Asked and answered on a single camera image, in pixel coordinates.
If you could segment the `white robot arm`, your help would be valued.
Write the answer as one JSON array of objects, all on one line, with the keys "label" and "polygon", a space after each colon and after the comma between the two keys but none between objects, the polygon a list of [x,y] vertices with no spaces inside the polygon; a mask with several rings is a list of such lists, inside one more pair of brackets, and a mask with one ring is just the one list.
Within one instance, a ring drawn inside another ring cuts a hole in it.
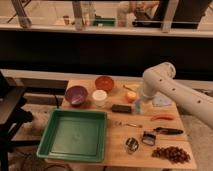
[{"label": "white robot arm", "polygon": [[148,101],[160,92],[213,129],[213,98],[178,83],[174,80],[175,75],[175,66],[170,62],[146,69],[142,75],[140,96]]}]

